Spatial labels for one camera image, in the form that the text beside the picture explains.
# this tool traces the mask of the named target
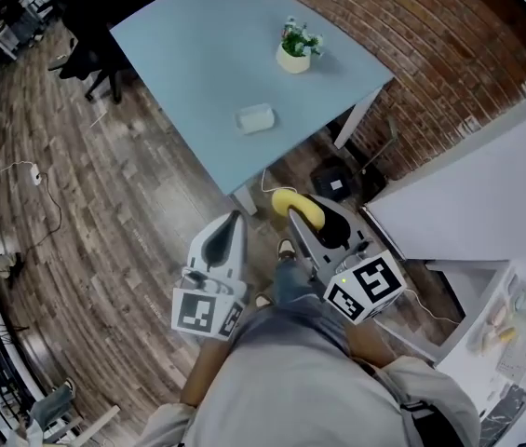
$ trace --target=brick wall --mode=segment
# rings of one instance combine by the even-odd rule
[[[399,141],[377,161],[391,179],[446,151],[526,96],[526,45],[484,0],[300,1],[396,76],[354,134],[360,149],[371,154],[388,135],[386,115],[393,115]],[[519,1],[515,9],[514,18],[526,19]]]

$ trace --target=small white container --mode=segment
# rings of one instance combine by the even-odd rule
[[[235,117],[236,126],[243,134],[270,129],[275,124],[273,108],[267,103],[242,108]]]

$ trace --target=electrical cord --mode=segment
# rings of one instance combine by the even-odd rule
[[[19,161],[19,162],[13,162],[12,164],[10,164],[9,166],[6,166],[5,168],[3,169],[0,169],[0,173],[8,170],[8,169],[11,169],[12,167],[14,166],[18,166],[19,164],[30,164],[31,166],[34,165],[34,162],[32,161],[29,161],[29,160],[22,160],[22,161]],[[51,194],[51,191],[49,190],[49,174],[47,174],[47,172],[40,172],[39,175],[44,175],[46,176],[46,189],[47,189],[47,194],[49,195],[49,198],[51,199],[51,201],[53,202],[53,204],[58,208],[58,224],[55,228],[53,229],[50,229],[47,234],[41,238],[41,240],[39,240],[37,243],[33,244],[31,247],[29,247],[25,252],[24,252],[24,257],[23,258],[26,258],[29,251],[31,251],[32,249],[38,247],[39,245],[41,245],[44,241],[46,241],[46,239],[50,236],[52,236],[53,234],[55,234],[56,232],[58,232],[60,229],[61,229],[61,222],[62,222],[62,216],[61,216],[61,206],[58,202],[56,202],[56,199],[54,198],[54,196]]]
[[[291,190],[293,192],[295,192],[296,194],[298,193],[298,191],[296,189],[294,189],[293,187],[274,187],[272,189],[265,189],[264,188],[264,175],[266,174],[266,168],[264,168],[263,170],[263,177],[261,177],[261,191],[262,192],[275,192],[276,190],[279,190],[279,189],[285,189],[285,190]]]
[[[41,240],[39,240],[37,243],[35,243],[31,247],[29,247],[27,249],[27,251],[24,252],[24,258],[27,258],[27,254],[29,253],[29,251],[31,251],[32,249],[34,249],[34,248],[38,247],[39,245],[41,245],[44,241],[46,241],[46,239],[48,237],[54,235],[56,232],[58,232],[58,230],[61,229],[61,207],[60,207],[60,204],[58,202],[56,202],[56,199],[54,198],[53,195],[51,195],[51,192],[49,191],[49,176],[47,175],[47,172],[41,172],[39,175],[45,175],[46,176],[47,194],[49,195],[49,198],[51,198],[51,201],[58,208],[58,225],[56,226],[56,228],[53,228],[53,229],[49,230],[49,232],[47,232],[46,235]]]
[[[420,301],[420,298],[418,297],[418,293],[416,293],[414,290],[410,290],[409,288],[406,288],[405,291],[409,291],[410,293],[413,294],[413,296],[415,296],[415,299],[416,301],[418,302],[418,305],[426,312],[428,313],[428,315],[430,315],[432,318],[434,319],[439,319],[439,320],[442,320],[442,321],[449,321],[450,323],[452,324],[459,324],[457,321],[453,321],[452,319],[449,319],[449,318],[444,318],[444,317],[435,317],[433,314],[432,314],[432,311],[430,311],[428,308],[426,308],[424,305],[422,305],[422,302]]]

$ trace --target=person sitting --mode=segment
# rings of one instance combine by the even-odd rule
[[[0,22],[8,25],[21,44],[40,41],[45,30],[44,24],[23,6],[24,0],[0,0]]]
[[[380,348],[372,328],[352,356],[344,317],[288,239],[277,259],[272,297],[230,341],[203,343],[179,402],[135,447],[478,446],[476,407],[449,376]]]

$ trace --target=black chair leg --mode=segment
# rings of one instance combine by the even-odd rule
[[[105,70],[99,71],[99,74],[95,78],[95,81],[90,86],[88,91],[85,93],[85,98],[87,98],[87,101],[93,101],[93,96],[91,95],[91,93],[93,92],[93,89],[95,89],[98,85],[100,85],[106,76],[107,76],[107,71]]]
[[[112,98],[115,104],[119,104],[122,101],[122,88],[120,82],[120,73],[114,71],[110,73],[110,87],[112,89]]]

